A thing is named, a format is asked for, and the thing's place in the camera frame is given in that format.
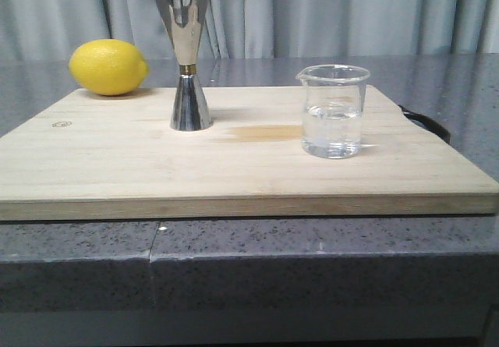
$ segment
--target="clear liquid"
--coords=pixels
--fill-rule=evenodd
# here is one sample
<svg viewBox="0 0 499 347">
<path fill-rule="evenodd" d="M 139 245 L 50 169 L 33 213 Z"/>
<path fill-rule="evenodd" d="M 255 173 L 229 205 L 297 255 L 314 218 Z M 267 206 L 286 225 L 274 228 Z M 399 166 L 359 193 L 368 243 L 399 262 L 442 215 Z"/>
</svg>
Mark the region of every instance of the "clear liquid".
<svg viewBox="0 0 499 347">
<path fill-rule="evenodd" d="M 303 149 L 320 158 L 348 158 L 360 150 L 361 114 L 351 105 L 306 108 Z"/>
</svg>

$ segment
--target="gray curtain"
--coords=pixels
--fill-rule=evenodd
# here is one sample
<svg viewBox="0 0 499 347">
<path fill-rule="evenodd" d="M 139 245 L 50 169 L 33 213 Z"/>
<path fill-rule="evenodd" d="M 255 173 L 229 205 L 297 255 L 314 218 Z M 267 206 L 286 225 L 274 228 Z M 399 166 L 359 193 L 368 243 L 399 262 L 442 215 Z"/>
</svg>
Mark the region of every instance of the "gray curtain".
<svg viewBox="0 0 499 347">
<path fill-rule="evenodd" d="M 114 37 L 174 58 L 154 0 L 0 0 L 0 62 Z M 499 0 L 211 0 L 200 58 L 499 52 Z"/>
</svg>

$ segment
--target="yellow lemon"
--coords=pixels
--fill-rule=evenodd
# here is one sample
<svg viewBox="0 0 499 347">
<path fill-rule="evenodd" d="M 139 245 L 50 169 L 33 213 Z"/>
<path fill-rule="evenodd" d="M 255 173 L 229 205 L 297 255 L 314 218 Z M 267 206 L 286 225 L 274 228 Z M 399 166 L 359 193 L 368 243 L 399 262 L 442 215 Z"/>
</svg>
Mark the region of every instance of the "yellow lemon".
<svg viewBox="0 0 499 347">
<path fill-rule="evenodd" d="M 76 82 L 100 95 L 135 90 L 149 66 L 135 45 L 117 39 L 99 39 L 80 45 L 69 60 Z"/>
</svg>

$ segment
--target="stainless steel jigger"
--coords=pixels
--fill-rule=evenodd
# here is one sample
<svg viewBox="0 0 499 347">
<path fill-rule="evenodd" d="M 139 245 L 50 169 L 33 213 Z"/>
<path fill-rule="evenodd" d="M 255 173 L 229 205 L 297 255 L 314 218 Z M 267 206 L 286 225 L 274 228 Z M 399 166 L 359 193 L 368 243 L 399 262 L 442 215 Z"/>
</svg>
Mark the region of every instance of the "stainless steel jigger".
<svg viewBox="0 0 499 347">
<path fill-rule="evenodd" d="M 212 121 L 196 61 L 208 0 L 156 0 L 156 5 L 180 65 L 170 126 L 181 131 L 206 129 Z"/>
</svg>

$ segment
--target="wooden cutting board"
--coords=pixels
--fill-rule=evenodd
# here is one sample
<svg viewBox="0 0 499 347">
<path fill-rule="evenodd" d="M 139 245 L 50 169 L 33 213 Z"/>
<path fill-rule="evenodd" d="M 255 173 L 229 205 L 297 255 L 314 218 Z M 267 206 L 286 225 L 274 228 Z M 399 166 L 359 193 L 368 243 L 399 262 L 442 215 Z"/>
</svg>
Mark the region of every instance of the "wooden cutting board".
<svg viewBox="0 0 499 347">
<path fill-rule="evenodd" d="M 175 88 L 76 90 L 0 138 L 0 220 L 495 213 L 499 185 L 367 88 L 363 148 L 300 143 L 302 87 L 204 88 L 214 125 L 169 127 Z"/>
</svg>

